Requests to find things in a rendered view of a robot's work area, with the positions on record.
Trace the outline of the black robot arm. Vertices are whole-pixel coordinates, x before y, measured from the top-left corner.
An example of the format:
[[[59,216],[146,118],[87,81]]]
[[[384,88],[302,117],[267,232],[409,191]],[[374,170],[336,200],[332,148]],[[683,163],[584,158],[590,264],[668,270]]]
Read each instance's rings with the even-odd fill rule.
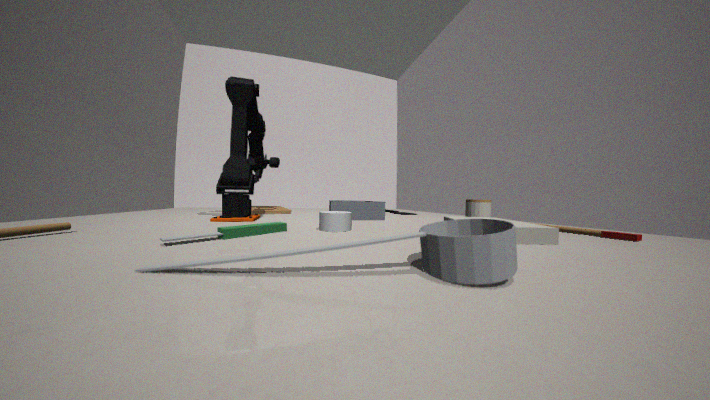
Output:
[[[259,84],[253,79],[230,77],[225,82],[228,98],[233,111],[231,115],[230,157],[223,165],[222,174],[216,185],[217,194],[222,194],[222,215],[220,218],[248,217],[251,215],[250,194],[254,192],[253,170],[264,167],[264,159],[257,154],[248,154],[249,148],[263,147],[266,131],[265,121],[258,112],[256,96]],[[248,135],[248,131],[251,133]],[[247,159],[248,154],[248,159]],[[231,189],[249,190],[225,191]]]

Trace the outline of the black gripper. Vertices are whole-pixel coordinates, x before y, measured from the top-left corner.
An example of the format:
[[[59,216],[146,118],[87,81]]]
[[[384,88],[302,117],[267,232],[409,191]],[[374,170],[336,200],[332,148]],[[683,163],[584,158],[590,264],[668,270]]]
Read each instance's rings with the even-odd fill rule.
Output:
[[[259,154],[264,159],[263,147],[259,149],[249,148],[249,153],[252,154],[252,156],[257,156],[257,154]],[[264,162],[264,167],[260,167],[259,169],[259,179],[262,178],[263,170],[266,168],[267,164],[269,164],[271,168],[279,168],[280,165],[280,159],[277,157],[270,157],[269,160],[264,159]]]

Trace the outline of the grey saucepan with long handle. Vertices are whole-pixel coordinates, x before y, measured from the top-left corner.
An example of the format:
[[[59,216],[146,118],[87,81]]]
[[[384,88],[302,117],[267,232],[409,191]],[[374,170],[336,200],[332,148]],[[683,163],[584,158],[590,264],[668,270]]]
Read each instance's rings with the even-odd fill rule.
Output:
[[[135,272],[207,266],[230,262],[333,251],[420,237],[424,270],[440,280],[462,284],[491,284],[514,276],[518,269],[516,230],[509,221],[452,219],[422,226],[418,233],[230,258],[144,266]]]

